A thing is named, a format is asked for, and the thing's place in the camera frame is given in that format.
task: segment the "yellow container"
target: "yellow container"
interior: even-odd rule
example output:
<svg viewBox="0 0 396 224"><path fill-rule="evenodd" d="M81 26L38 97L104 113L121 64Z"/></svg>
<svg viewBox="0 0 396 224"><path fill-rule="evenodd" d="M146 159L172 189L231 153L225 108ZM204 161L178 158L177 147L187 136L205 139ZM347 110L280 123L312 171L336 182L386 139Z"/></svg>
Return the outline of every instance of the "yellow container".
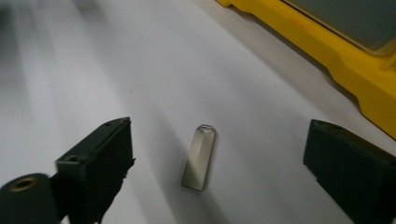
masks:
<svg viewBox="0 0 396 224"><path fill-rule="evenodd" d="M326 66L362 114L396 138L396 51L370 54L280 0L217 0L251 13Z"/></svg>

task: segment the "yellow edge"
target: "yellow edge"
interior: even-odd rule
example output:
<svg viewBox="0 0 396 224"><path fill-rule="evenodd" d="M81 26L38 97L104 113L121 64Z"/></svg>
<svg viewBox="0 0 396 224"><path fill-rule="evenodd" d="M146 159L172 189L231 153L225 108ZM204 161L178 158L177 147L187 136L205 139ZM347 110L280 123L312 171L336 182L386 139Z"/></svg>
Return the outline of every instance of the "yellow edge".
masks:
<svg viewBox="0 0 396 224"><path fill-rule="evenodd" d="M280 0L218 0L267 23L325 65L358 99L362 114L396 138L396 52L375 56Z"/></svg>

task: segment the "metal usb drive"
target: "metal usb drive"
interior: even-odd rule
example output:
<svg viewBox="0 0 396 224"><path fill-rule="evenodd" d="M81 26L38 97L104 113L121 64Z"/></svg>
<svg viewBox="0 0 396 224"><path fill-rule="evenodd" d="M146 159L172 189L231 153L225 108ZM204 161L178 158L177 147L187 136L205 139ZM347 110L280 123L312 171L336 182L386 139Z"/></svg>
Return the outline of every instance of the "metal usb drive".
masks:
<svg viewBox="0 0 396 224"><path fill-rule="evenodd" d="M202 124L195 130L181 186L189 189L204 189L214 140L215 129L212 126Z"/></svg>

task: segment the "white table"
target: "white table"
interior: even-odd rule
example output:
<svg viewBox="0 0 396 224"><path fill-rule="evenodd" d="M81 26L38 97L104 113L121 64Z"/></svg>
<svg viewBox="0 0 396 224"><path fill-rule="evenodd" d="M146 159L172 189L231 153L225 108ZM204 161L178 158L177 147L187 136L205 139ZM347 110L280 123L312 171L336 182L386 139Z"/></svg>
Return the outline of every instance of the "white table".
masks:
<svg viewBox="0 0 396 224"><path fill-rule="evenodd" d="M396 154L325 69L214 0L10 1L0 20L0 184L53 175L131 117L136 165L104 223L352 223L303 165L311 119ZM183 189L195 128L218 132L206 189Z"/></svg>

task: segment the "black plastic part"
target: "black plastic part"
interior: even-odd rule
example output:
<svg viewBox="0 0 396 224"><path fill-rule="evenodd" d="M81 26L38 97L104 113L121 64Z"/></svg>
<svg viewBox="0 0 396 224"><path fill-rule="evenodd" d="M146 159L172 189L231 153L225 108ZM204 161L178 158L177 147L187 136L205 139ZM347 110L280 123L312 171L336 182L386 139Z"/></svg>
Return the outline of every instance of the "black plastic part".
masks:
<svg viewBox="0 0 396 224"><path fill-rule="evenodd" d="M60 217L71 223L101 222L134 165L129 118L100 126L56 161L52 178Z"/></svg>
<svg viewBox="0 0 396 224"><path fill-rule="evenodd" d="M59 224L50 180L46 175L21 176L0 190L1 224Z"/></svg>
<svg viewBox="0 0 396 224"><path fill-rule="evenodd" d="M390 224L396 158L337 125L312 120L304 164L357 224Z"/></svg>

